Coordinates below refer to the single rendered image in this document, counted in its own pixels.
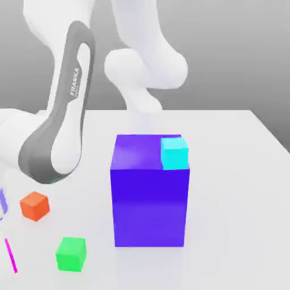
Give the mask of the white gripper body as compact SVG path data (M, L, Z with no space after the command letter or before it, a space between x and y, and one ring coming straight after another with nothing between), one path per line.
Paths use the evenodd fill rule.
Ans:
M0 275L13 275L15 273L8 249L8 242L8 236L0 224Z

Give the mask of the small cyan cube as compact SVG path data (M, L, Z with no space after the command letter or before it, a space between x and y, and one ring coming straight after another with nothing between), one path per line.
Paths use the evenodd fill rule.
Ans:
M183 137L161 139L161 163L164 170L181 170L189 167L189 148Z

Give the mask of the small magenta cube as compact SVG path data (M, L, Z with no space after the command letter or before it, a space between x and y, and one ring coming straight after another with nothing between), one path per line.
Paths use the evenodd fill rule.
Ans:
M5 238L5 244L6 244L7 251L8 251L10 260L11 260L13 271L14 271L15 274L17 274L18 273L18 269L17 269L16 263L15 263L14 255L13 255L12 250L11 250L11 246L10 246L7 238Z

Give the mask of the small orange cube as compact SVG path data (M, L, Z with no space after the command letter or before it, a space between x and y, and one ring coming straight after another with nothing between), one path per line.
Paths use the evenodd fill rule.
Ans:
M24 217L39 221L50 212L48 197L36 191L20 200L20 208Z

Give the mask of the small green cube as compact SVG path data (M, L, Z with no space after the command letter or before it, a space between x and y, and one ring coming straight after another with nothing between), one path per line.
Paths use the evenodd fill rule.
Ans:
M81 272L87 257L86 239L64 237L56 251L60 271Z

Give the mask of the large purple box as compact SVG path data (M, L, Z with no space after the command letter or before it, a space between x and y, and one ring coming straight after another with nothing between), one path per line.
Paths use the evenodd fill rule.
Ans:
M161 139L118 134L110 166L116 247L182 247L190 167L164 170Z

